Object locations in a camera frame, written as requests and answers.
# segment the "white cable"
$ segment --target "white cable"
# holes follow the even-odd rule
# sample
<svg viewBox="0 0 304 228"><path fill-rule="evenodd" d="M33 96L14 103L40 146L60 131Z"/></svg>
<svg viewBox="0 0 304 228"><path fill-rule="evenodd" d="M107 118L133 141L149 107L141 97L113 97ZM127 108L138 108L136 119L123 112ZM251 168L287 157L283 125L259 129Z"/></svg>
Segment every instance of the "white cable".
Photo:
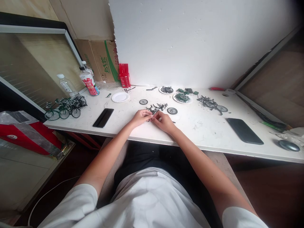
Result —
<svg viewBox="0 0 304 228"><path fill-rule="evenodd" d="M72 177L72 178L70 178L70 179L67 179L67 180L64 180L64 181L60 182L60 183L57 184L55 187L53 187L51 190L49 190L47 193L45 193L45 194L37 201L37 203L35 204L35 206L33 207L32 211L31 211L31 213L29 214L28 226L31 226L31 225L30 225L30 221L31 221L32 213L33 213L35 207L37 206L37 204L39 203L39 201L40 201L46 194L48 194L50 191L52 191L54 188L56 188L58 185L62 184L63 182L66 182L66 181L69 181L69 180L71 180L71 179L74 179L74 178L76 178L76 177Z"/></svg>

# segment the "white foam board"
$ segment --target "white foam board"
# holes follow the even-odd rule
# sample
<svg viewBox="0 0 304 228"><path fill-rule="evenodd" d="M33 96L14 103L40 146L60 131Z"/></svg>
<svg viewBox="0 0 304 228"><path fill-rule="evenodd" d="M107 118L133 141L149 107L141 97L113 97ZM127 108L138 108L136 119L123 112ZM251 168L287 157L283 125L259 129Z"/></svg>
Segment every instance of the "white foam board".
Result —
<svg viewBox="0 0 304 228"><path fill-rule="evenodd" d="M290 0L109 0L133 85L228 88L298 24Z"/></svg>

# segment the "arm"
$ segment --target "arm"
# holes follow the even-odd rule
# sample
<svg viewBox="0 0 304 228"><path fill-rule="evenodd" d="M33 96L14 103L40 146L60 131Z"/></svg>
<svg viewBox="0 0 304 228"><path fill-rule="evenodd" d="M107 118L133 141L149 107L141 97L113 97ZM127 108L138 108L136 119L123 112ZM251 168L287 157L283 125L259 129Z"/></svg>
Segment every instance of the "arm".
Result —
<svg viewBox="0 0 304 228"><path fill-rule="evenodd" d="M244 208L257 215L229 178L173 124L169 115L158 111L152 121L171 135L183 150L193 170L210 193L221 219L224 210L231 206Z"/></svg>
<svg viewBox="0 0 304 228"><path fill-rule="evenodd" d="M148 121L150 118L152 118L152 113L150 111L139 110L133 119L121 129L114 139L112 139L97 154L91 164L78 179L75 186L80 184L92 185L96 189L99 197L105 179L132 130L145 121Z"/></svg>

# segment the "t-shirt sleeve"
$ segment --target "t-shirt sleeve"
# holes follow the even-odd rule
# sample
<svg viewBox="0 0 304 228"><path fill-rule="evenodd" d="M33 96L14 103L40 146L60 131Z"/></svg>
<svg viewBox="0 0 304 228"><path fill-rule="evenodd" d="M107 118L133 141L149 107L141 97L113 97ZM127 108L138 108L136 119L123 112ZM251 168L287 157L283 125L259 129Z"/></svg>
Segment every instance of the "t-shirt sleeve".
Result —
<svg viewBox="0 0 304 228"><path fill-rule="evenodd" d="M223 212L224 228L268 228L255 214L240 207L228 207Z"/></svg>
<svg viewBox="0 0 304 228"><path fill-rule="evenodd" d="M97 205L97 192L92 185L73 187L60 204L43 220L38 228L69 228L93 212Z"/></svg>

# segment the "finger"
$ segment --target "finger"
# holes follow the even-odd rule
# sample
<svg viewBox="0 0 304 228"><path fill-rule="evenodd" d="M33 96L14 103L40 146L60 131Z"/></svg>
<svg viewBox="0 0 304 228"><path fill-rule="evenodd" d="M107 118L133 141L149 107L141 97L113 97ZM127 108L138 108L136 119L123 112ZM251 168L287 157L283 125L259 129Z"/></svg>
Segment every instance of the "finger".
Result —
<svg viewBox="0 0 304 228"><path fill-rule="evenodd" d="M148 115L148 116L145 116L145 120L148 121L149 119L151 119L153 117L153 115Z"/></svg>
<svg viewBox="0 0 304 228"><path fill-rule="evenodd" d="M161 112L161 111L157 111L157 113L156 114L158 114L160 117L164 117L165 116L165 113L163 113L163 112Z"/></svg>
<svg viewBox="0 0 304 228"><path fill-rule="evenodd" d="M156 118L152 118L153 123L155 123L158 127L160 127L161 122L159 122Z"/></svg>
<svg viewBox="0 0 304 228"><path fill-rule="evenodd" d="M149 115L153 115L153 113L151 113L151 112L150 112L149 110L147 110L147 109L141 110L140 113L141 113L141 114L147 113L147 114L149 114Z"/></svg>
<svg viewBox="0 0 304 228"><path fill-rule="evenodd" d="M160 116L156 113L156 114L154 114L154 118L159 120Z"/></svg>

